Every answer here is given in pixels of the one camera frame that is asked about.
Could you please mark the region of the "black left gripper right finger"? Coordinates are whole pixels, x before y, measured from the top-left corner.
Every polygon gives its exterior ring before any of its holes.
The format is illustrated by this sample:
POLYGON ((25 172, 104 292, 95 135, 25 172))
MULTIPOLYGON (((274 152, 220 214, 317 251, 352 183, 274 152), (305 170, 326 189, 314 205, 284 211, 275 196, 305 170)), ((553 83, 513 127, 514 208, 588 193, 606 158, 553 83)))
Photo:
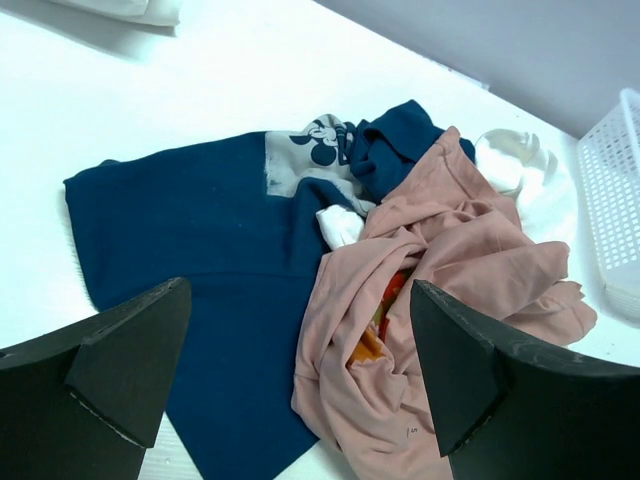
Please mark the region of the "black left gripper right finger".
POLYGON ((416 281, 411 322, 456 479, 635 479, 639 371, 550 344, 416 281))

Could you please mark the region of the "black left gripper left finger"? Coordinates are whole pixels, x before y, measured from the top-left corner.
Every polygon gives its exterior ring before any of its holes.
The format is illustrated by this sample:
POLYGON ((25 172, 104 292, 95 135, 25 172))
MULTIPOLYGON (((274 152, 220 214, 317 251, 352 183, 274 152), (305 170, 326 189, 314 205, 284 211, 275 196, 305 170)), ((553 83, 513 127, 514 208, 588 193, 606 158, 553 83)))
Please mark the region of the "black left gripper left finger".
POLYGON ((191 314, 171 279, 1 352, 4 479, 135 479, 155 445, 191 314))

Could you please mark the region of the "blue Mickey print t-shirt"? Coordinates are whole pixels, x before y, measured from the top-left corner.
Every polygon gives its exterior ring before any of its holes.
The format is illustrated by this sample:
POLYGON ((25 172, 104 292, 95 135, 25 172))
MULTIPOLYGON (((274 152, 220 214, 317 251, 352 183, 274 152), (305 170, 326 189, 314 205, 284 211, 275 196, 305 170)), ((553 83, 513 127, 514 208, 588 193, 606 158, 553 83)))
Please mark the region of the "blue Mickey print t-shirt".
POLYGON ((206 479, 272 479, 316 442, 290 406, 301 321, 327 252, 317 213, 366 214, 441 136, 415 101, 107 160, 65 181, 88 294, 114 307, 173 277, 192 314, 168 417, 206 479))

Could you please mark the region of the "folded white t-shirt stack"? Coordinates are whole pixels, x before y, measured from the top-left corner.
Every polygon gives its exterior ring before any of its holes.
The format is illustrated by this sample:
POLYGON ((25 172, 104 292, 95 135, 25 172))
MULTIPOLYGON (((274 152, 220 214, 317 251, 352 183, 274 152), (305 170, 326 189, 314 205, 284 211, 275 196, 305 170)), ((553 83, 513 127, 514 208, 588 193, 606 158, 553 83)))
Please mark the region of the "folded white t-shirt stack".
POLYGON ((53 4, 145 31, 171 34, 181 22, 181 0, 52 0, 53 4))

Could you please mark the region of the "pink t-shirt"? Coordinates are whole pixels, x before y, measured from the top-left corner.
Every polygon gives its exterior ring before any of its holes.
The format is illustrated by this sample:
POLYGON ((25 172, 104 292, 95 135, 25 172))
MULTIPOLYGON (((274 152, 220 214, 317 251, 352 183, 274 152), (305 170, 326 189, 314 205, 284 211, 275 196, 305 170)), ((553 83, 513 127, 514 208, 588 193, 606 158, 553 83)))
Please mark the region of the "pink t-shirt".
POLYGON ((549 343, 582 339, 597 315, 568 277, 568 246, 535 243, 446 130, 367 216, 360 239, 323 256, 302 321, 293 410, 361 479, 447 479, 410 321, 429 281, 549 343))

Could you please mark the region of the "crumpled white t-shirt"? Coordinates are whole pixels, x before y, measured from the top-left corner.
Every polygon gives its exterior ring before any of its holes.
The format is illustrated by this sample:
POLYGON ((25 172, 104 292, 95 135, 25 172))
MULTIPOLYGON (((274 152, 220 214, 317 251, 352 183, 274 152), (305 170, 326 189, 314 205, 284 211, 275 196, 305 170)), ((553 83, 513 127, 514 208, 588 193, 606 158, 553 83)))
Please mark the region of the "crumpled white t-shirt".
POLYGON ((568 249, 577 193, 567 167, 537 135, 485 133, 472 161, 459 131, 441 134, 406 178, 361 218, 344 207, 316 214, 330 249, 411 234, 429 247, 486 254, 521 246, 568 249))

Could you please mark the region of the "white plastic basket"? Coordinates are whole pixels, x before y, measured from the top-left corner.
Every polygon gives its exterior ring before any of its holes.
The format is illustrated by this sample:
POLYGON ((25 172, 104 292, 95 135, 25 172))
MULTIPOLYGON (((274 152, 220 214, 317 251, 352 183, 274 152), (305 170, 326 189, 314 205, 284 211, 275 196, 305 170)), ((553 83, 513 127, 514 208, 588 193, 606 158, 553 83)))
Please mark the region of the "white plastic basket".
POLYGON ((639 92, 618 104, 578 142, 578 165, 604 296, 639 322, 639 92))

